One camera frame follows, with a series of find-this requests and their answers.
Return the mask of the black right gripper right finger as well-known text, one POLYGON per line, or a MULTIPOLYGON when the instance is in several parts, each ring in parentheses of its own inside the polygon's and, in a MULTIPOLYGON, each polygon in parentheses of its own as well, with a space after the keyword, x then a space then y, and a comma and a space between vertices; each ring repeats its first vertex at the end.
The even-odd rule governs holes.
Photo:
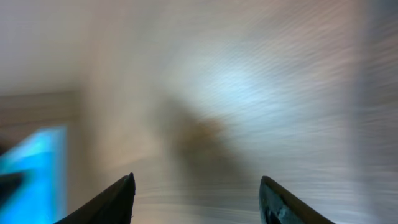
POLYGON ((262 224, 333 224, 268 176, 261 179, 259 210, 262 224))

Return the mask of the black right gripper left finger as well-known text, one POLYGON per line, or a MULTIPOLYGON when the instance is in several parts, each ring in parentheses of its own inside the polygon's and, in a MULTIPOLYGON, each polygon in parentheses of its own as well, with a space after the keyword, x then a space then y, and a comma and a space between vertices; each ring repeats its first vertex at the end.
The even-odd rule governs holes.
POLYGON ((56 224, 130 224, 135 194, 131 172, 56 224))

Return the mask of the blue Galaxy smartphone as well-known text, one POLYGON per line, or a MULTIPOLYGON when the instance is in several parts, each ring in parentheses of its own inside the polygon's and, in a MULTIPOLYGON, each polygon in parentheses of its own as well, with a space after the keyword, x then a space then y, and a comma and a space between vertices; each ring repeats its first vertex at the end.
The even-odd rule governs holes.
POLYGON ((1 156, 1 174, 22 184, 1 207, 1 223, 56 223, 67 215, 67 129, 39 129, 1 156))

